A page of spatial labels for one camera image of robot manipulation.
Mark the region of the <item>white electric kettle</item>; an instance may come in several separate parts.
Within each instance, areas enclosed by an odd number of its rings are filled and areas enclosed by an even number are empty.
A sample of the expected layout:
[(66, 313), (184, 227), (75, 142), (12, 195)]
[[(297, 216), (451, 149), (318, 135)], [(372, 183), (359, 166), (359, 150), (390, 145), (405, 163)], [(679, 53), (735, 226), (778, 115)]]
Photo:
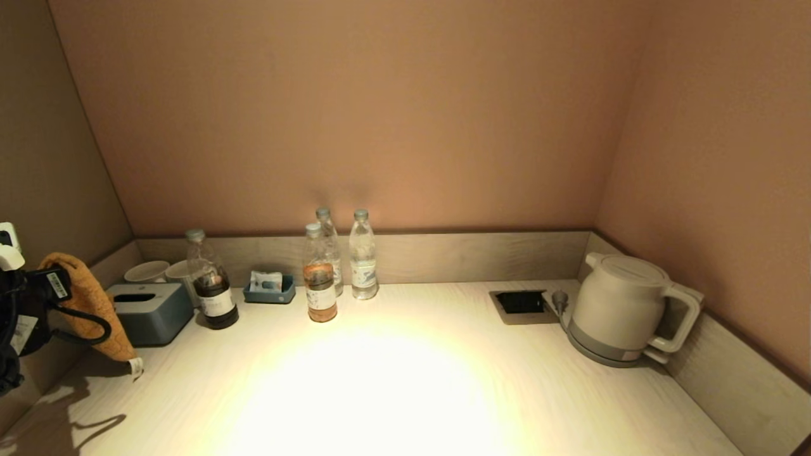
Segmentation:
[[(585, 262), (591, 272), (580, 286), (568, 326), (577, 322), (583, 329), (605, 332), (622, 326), (637, 330), (644, 343), (669, 354), (681, 349), (700, 315), (703, 294), (673, 282), (663, 269), (639, 258), (590, 252)], [(656, 330), (670, 298), (686, 304), (687, 310), (675, 334), (664, 338)]]

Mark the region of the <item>small blue tray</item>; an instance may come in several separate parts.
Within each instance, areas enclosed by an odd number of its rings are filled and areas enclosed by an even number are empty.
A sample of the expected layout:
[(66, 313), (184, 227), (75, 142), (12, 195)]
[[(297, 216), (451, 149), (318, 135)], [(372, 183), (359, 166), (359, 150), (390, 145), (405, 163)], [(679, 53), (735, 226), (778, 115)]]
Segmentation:
[(264, 285), (257, 291), (252, 291), (250, 284), (243, 288), (243, 297), (247, 303), (289, 304), (293, 301), (296, 293), (295, 276), (291, 274), (282, 275), (280, 291), (275, 291)]

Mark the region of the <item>white sachet packet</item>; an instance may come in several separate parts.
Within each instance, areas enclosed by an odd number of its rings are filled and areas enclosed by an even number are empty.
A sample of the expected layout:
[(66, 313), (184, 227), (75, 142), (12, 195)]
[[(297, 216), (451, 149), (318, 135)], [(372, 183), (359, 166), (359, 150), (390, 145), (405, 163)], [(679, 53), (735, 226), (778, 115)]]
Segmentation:
[(281, 272), (251, 271), (251, 282), (248, 289), (252, 293), (281, 293), (284, 275)]

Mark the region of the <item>grey kettle power plug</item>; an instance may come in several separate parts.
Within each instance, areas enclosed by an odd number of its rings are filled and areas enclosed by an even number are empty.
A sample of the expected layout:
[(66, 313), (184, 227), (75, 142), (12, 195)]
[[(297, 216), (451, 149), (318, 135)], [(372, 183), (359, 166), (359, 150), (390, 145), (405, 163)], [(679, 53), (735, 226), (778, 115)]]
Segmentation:
[(554, 291), (551, 294), (551, 308), (555, 312), (559, 324), (565, 333), (568, 332), (568, 321), (566, 320), (566, 312), (569, 303), (570, 297), (568, 297), (568, 294), (562, 291), (561, 289), (557, 289), (557, 291)]

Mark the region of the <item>grey-blue tissue box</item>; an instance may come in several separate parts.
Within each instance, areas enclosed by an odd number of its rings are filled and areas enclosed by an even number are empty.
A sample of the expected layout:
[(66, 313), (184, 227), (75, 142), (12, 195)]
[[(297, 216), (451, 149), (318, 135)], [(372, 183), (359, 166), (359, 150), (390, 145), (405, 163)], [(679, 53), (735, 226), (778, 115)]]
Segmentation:
[(188, 292), (179, 283), (115, 284), (107, 292), (136, 348), (170, 344), (194, 315)]

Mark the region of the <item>white ceramic mug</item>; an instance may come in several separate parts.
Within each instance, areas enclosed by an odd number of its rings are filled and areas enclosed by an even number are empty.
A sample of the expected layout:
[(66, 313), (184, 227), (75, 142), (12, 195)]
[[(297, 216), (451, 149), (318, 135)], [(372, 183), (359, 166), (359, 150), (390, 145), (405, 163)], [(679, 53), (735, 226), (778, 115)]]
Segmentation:
[(125, 271), (124, 280), (129, 283), (166, 283), (168, 268), (170, 263), (164, 260), (139, 263)]
[(165, 271), (165, 278), (167, 282), (182, 284), (186, 290), (186, 294), (190, 297), (192, 306), (194, 306), (194, 308), (200, 308), (200, 300), (195, 291), (194, 279), (187, 260), (172, 263), (172, 265), (168, 266)]

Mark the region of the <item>clear plastic water bottle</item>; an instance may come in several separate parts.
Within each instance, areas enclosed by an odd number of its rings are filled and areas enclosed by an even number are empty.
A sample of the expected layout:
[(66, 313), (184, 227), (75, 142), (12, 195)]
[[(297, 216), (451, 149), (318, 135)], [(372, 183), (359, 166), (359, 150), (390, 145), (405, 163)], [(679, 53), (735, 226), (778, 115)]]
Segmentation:
[(322, 227), (322, 236), (324, 236), (326, 246), (328, 247), (327, 257), (330, 264), (333, 266), (336, 296), (341, 296), (344, 288), (341, 248), (330, 208), (326, 206), (317, 208), (316, 219)]
[(348, 237), (352, 294), (357, 300), (374, 298), (379, 289), (376, 275), (376, 240), (367, 210), (354, 211), (354, 224)]

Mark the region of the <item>plastic bottle with amber liquid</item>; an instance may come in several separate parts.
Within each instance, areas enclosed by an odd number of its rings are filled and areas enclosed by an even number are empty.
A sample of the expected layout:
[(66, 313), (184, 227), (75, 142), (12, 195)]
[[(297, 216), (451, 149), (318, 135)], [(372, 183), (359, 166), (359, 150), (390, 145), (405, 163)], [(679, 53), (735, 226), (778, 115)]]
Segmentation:
[(306, 225), (302, 278), (309, 318), (317, 323), (333, 320), (337, 315), (336, 272), (330, 259), (330, 247), (318, 222)]

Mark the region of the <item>orange microfibre cloth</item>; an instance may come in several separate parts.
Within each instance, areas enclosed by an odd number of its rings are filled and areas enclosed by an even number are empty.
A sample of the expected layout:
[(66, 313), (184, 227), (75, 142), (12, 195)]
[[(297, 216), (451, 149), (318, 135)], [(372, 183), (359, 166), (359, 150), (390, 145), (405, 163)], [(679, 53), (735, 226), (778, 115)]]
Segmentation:
[(125, 334), (112, 296), (90, 268), (79, 258), (63, 252), (52, 252), (41, 260), (40, 269), (50, 267), (64, 267), (72, 280), (72, 299), (57, 308), (73, 331), (63, 339), (89, 345), (110, 360), (127, 364), (133, 380), (139, 380), (144, 374), (144, 360)]

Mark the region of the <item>plastic bottle with dark liquid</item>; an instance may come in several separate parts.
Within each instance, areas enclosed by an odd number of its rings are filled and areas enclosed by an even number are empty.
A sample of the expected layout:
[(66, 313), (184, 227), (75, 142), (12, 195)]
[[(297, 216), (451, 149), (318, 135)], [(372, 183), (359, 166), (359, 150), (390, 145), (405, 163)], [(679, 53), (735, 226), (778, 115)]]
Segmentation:
[(202, 229), (186, 231), (186, 242), (186, 261), (201, 314), (209, 328), (228, 328), (238, 321), (239, 313), (225, 265)]

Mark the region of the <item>grey kettle base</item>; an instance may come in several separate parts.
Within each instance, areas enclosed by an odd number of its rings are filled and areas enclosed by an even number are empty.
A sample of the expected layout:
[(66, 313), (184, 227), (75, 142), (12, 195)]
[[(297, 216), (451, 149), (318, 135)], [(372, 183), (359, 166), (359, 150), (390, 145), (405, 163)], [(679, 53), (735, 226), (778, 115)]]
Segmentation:
[(568, 326), (570, 343), (585, 357), (599, 364), (628, 369), (636, 366), (644, 357), (659, 364), (668, 364), (672, 355), (645, 343), (641, 335), (637, 330), (622, 326), (611, 328), (608, 332), (600, 328), (583, 329), (577, 322)]

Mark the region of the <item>recessed black power socket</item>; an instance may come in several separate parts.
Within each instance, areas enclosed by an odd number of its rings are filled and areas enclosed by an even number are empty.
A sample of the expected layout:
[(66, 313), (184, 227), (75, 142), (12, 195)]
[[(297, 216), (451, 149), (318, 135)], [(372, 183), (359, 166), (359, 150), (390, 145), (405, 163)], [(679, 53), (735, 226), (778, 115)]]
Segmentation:
[(546, 289), (491, 291), (489, 295), (502, 322), (508, 326), (560, 322), (548, 300)]

